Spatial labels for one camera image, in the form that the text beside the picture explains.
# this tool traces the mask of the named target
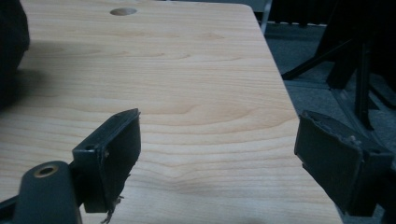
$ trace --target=round hole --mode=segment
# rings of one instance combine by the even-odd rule
[[[110,14],[114,15],[114,16],[128,16],[128,15],[134,14],[136,12],[137,12],[137,10],[132,7],[120,7],[120,8],[111,10]]]
[[[58,166],[56,165],[46,165],[35,171],[36,178],[43,178],[49,175],[53,175],[58,171]]]

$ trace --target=gray carpet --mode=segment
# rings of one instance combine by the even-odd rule
[[[268,24],[265,38],[279,71],[285,73],[313,57],[324,30],[323,26],[302,28],[298,25]],[[370,94],[378,109],[370,110],[369,117],[375,130],[367,132],[351,112],[355,99],[354,76],[346,88],[340,91],[346,99],[340,103],[326,84],[326,77],[331,69],[332,63],[322,63],[294,80],[285,81],[297,112],[308,109],[329,115],[358,132],[370,134],[381,145],[396,153],[396,111],[388,109]],[[396,101],[395,93],[389,90],[382,77],[372,74],[371,83],[390,100]],[[378,206],[373,217],[350,217],[341,213],[340,217],[346,224],[374,224],[380,223],[382,214],[383,209]]]

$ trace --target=wooden table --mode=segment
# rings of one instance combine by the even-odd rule
[[[22,4],[32,44],[22,98],[0,113],[0,200],[30,168],[70,162],[108,117],[138,107],[142,153],[112,223],[340,223],[293,154],[298,119],[249,7]],[[120,7],[136,13],[109,13]]]

